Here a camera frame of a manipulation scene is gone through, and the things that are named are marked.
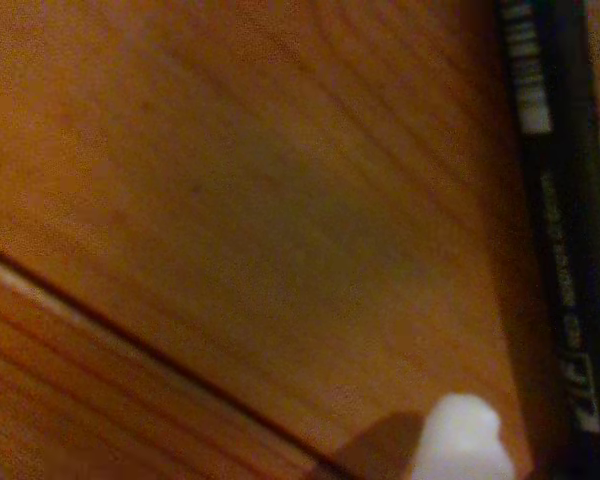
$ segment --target black strip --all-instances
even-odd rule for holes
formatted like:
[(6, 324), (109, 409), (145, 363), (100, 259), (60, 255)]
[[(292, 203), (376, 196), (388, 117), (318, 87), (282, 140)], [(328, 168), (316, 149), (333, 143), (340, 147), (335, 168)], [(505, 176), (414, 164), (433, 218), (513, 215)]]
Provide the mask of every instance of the black strip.
[[(592, 427), (596, 421), (600, 426), (600, 143), (586, 11), (574, 0), (528, 3), (534, 9), (553, 130), (519, 132), (522, 170), (572, 406), (571, 466), (584, 478), (600, 479), (600, 429)], [(505, 51), (506, 21), (499, 17)], [(509, 87), (514, 98), (513, 82)]]

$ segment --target white cap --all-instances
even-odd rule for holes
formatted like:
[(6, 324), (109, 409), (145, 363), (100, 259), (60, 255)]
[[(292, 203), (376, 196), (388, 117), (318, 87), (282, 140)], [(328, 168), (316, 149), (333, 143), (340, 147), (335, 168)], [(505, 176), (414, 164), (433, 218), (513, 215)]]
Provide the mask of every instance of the white cap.
[(484, 400), (448, 395), (427, 418), (412, 479), (513, 480), (499, 430), (500, 418)]

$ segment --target wooden surface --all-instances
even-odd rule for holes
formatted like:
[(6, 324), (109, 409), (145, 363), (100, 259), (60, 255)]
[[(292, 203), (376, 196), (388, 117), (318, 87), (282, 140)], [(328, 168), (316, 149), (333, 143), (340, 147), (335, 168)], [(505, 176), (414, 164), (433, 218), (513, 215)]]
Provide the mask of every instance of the wooden surface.
[(0, 265), (0, 478), (335, 478)]
[(490, 2), (229, 3), (0, 2), (0, 252), (365, 478), (450, 391), (542, 471), (565, 419)]

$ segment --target white label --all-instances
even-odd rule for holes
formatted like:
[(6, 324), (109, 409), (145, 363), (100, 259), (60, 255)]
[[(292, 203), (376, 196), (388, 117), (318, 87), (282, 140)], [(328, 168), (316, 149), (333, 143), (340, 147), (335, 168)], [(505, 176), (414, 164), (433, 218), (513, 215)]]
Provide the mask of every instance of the white label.
[(501, 0), (501, 4), (520, 129), (525, 134), (550, 133), (553, 125), (533, 10), (527, 1)]

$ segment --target wood grain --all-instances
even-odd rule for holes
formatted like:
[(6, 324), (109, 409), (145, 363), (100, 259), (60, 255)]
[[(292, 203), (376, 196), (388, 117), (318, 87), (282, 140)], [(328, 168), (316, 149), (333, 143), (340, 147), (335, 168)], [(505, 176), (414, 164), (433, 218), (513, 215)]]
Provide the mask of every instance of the wood grain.
[(336, 478), (316, 463), (0, 265), (0, 478)]
[(565, 420), (488, 3), (0, 2), (0, 252), (361, 476), (449, 391), (542, 470)]

